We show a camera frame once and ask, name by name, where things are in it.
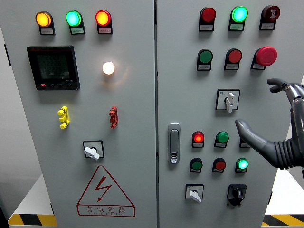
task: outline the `electrical hazard warning sign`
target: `electrical hazard warning sign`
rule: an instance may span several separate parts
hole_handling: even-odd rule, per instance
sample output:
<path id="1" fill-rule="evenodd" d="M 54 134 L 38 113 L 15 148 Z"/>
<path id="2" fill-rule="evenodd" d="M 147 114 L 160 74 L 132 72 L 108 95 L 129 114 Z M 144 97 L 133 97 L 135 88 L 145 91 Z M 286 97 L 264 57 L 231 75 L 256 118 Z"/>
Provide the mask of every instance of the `electrical hazard warning sign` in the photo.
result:
<path id="1" fill-rule="evenodd" d="M 102 165 L 77 203 L 77 211 L 80 216 L 135 217 L 135 206 Z"/>

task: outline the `yellow terminal connector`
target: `yellow terminal connector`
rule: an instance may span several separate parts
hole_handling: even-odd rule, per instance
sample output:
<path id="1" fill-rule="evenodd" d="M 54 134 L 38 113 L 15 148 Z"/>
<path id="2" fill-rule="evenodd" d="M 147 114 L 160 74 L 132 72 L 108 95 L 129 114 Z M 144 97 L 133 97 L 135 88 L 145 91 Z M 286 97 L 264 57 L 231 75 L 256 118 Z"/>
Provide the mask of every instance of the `yellow terminal connector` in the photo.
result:
<path id="1" fill-rule="evenodd" d="M 62 122 L 62 124 L 60 125 L 61 129 L 65 129 L 69 124 L 70 124 L 70 118 L 68 116 L 68 111 L 67 111 L 67 107 L 63 106 L 58 112 L 57 114 L 60 116 L 59 117 L 59 121 Z"/>

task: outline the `dark red button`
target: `dark red button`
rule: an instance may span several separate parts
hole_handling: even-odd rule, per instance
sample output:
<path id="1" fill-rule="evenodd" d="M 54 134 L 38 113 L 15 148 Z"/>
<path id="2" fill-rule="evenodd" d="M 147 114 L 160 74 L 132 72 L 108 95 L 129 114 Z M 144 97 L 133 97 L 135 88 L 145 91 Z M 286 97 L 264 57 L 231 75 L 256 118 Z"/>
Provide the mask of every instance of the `dark red button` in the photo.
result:
<path id="1" fill-rule="evenodd" d="M 224 163 L 223 161 L 220 161 L 220 162 L 216 163 L 215 168 L 217 170 L 223 170 L 226 168 L 226 163 Z"/>
<path id="2" fill-rule="evenodd" d="M 262 17 L 267 22 L 275 22 L 280 16 L 280 8 L 277 6 L 266 6 L 262 11 Z"/>
<path id="3" fill-rule="evenodd" d="M 205 22 L 212 22 L 212 21 L 214 21 L 215 16 L 216 16 L 215 9 L 213 9 L 211 7 L 206 7 L 205 9 L 203 9 L 203 12 L 201 14 L 201 18 Z"/>
<path id="4" fill-rule="evenodd" d="M 228 59 L 231 63 L 237 63 L 242 59 L 242 52 L 240 50 L 233 50 L 229 53 Z"/>
<path id="5" fill-rule="evenodd" d="M 274 47 L 271 46 L 262 47 L 257 51 L 256 54 L 256 62 L 263 67 L 267 67 L 274 64 L 276 58 L 277 51 Z"/>

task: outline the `robotic hand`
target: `robotic hand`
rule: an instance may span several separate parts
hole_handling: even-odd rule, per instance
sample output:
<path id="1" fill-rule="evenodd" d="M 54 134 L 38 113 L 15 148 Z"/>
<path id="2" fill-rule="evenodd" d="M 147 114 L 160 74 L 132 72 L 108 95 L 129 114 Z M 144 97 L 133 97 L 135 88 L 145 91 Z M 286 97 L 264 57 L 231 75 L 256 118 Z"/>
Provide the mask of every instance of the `robotic hand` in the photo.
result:
<path id="1" fill-rule="evenodd" d="M 267 80 L 272 93 L 285 91 L 291 105 L 292 138 L 271 142 L 255 134 L 246 121 L 236 120 L 237 131 L 242 140 L 261 154 L 271 165 L 280 169 L 302 166 L 304 175 L 304 85 L 288 83 L 281 79 Z"/>

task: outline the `black yellow hazard stripe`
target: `black yellow hazard stripe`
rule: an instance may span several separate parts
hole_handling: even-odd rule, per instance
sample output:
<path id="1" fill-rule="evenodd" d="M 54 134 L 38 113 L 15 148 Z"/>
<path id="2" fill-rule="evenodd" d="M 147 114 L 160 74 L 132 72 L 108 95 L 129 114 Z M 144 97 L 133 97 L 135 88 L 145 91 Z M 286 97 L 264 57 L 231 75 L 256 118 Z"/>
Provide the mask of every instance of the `black yellow hazard stripe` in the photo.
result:
<path id="1" fill-rule="evenodd" d="M 9 224 L 24 226 L 57 226 L 57 222 L 54 215 L 13 214 L 12 217 L 10 217 L 9 219 Z"/>
<path id="2" fill-rule="evenodd" d="M 265 215 L 262 226 L 304 226 L 304 215 Z"/>
<path id="3" fill-rule="evenodd" d="M 57 226 L 54 215 L 13 214 L 10 225 Z M 266 226 L 304 226 L 304 215 L 265 215 L 262 223 Z"/>

